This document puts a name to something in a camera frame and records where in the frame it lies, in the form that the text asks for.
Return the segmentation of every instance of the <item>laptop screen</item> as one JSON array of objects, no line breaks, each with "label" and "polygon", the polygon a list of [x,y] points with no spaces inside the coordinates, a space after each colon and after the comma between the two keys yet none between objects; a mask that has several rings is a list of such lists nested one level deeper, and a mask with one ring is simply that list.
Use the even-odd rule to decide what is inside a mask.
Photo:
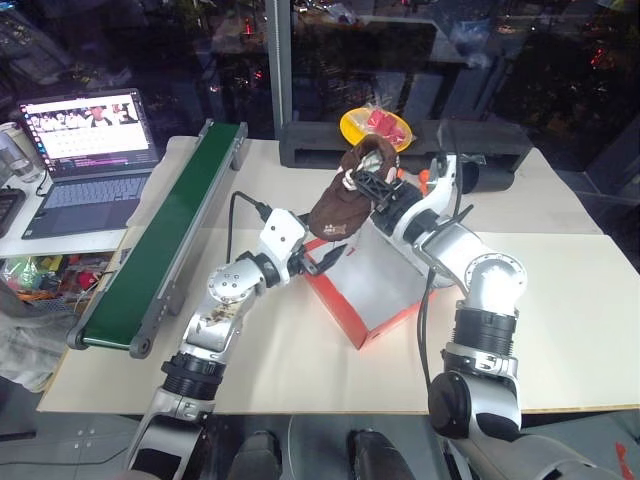
[{"label": "laptop screen", "polygon": [[153,168],[158,156],[137,90],[20,104],[51,177]]}]

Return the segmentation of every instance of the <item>brown shoe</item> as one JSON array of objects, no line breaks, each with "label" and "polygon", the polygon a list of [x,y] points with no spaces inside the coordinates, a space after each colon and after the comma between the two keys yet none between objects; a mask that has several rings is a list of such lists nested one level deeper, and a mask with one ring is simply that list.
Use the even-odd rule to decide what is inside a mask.
[{"label": "brown shoe", "polygon": [[351,173],[365,169],[382,180],[395,178],[398,154],[393,146],[378,135],[367,135],[340,161],[338,174],[309,215],[309,229],[329,242],[344,240],[362,226],[371,213],[371,201],[358,192]]}]

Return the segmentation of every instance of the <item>laptop keyboard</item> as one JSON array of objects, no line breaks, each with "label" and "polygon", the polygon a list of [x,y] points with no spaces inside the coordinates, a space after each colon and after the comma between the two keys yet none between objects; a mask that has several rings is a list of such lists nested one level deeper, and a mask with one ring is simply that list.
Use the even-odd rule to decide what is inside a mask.
[{"label": "laptop keyboard", "polygon": [[135,200],[142,195],[148,177],[122,177],[87,183],[56,185],[44,208],[71,207],[90,203]]}]

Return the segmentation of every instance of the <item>robotic arm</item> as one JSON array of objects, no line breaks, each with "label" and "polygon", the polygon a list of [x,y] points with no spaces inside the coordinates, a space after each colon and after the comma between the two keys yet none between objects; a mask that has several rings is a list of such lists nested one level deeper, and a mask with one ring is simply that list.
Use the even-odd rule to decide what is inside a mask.
[{"label": "robotic arm", "polygon": [[[520,432],[518,362],[511,348],[526,273],[516,259],[493,251],[464,227],[464,215],[441,215],[455,162],[455,155],[433,162],[432,192],[425,198],[406,182],[389,185],[365,171],[354,175],[375,206],[370,221],[389,244],[425,276],[433,269],[436,284],[455,283],[465,296],[457,305],[453,340],[443,350],[444,372],[429,389],[434,429],[449,442],[462,478],[471,478],[468,465],[487,480],[618,478],[559,442]],[[199,471],[207,420],[245,314],[268,288],[304,271],[322,273],[344,249],[315,265],[304,256],[306,233],[299,218],[275,209],[257,254],[247,252],[209,277],[179,351],[162,366],[167,377],[132,442],[130,470],[162,480]]]},{"label": "robotic arm", "polygon": [[453,340],[442,351],[444,372],[429,388],[434,430],[450,442],[462,478],[472,478],[469,467],[487,480],[619,478],[560,442],[520,432],[518,361],[511,349],[526,273],[458,217],[440,215],[456,157],[440,161],[430,170],[437,177],[434,190],[413,204],[405,201],[418,197],[409,184],[384,185],[367,172],[355,178],[376,205],[371,220],[389,243],[414,265],[453,281],[465,296],[456,305]]}]

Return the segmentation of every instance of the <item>yellow bowl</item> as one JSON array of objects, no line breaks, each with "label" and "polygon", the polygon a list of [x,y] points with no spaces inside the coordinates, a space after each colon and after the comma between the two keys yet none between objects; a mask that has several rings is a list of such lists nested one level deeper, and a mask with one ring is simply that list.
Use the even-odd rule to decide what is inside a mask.
[{"label": "yellow bowl", "polygon": [[[396,152],[401,152],[405,150],[413,140],[413,134],[411,133],[411,128],[409,127],[407,122],[402,120],[395,113],[387,112],[386,110],[382,110],[382,111],[388,115],[391,115],[393,118],[396,119],[396,126],[400,130],[402,130],[402,133],[404,133],[405,135],[405,139],[400,145],[397,145],[397,146],[394,145]],[[360,127],[358,127],[358,125],[353,121],[351,117],[361,116],[366,122],[366,119],[369,118],[369,115],[371,114],[371,112],[372,112],[372,109],[367,107],[354,108],[353,110],[349,110],[347,113],[345,113],[340,119],[340,131],[342,132],[342,135],[347,140],[347,142],[349,142],[351,145],[355,145],[356,143],[358,143],[368,133],[368,132],[365,132],[364,130],[361,130]]]}]

